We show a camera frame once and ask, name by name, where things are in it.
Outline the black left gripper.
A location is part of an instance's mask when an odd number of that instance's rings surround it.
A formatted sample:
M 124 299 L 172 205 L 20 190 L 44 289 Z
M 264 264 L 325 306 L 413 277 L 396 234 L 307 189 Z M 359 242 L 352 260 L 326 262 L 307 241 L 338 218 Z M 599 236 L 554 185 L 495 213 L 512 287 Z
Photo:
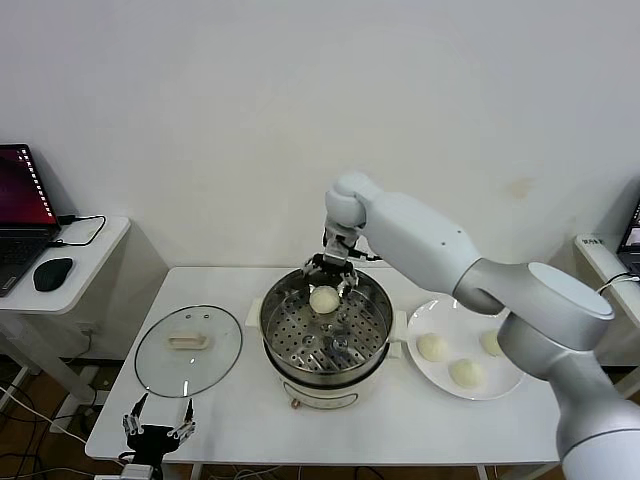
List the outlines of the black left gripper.
M 123 417 L 127 446 L 134 452 L 134 463 L 161 463 L 164 456 L 175 451 L 175 440 L 184 443 L 195 431 L 193 399 L 190 398 L 182 423 L 169 426 L 142 425 L 140 414 L 148 398 L 145 393 Z

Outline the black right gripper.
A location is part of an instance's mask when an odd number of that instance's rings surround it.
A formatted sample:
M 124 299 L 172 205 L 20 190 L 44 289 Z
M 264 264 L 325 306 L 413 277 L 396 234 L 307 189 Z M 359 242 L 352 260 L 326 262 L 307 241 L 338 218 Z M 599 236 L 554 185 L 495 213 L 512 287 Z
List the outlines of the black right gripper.
M 337 285 L 337 293 L 340 298 L 345 298 L 354 287 L 358 286 L 358 275 L 350 262 L 332 263 L 325 260 L 322 253 L 317 253 L 309 259 L 301 271 L 306 283 L 313 288 L 317 287 L 319 279 L 341 279 Z

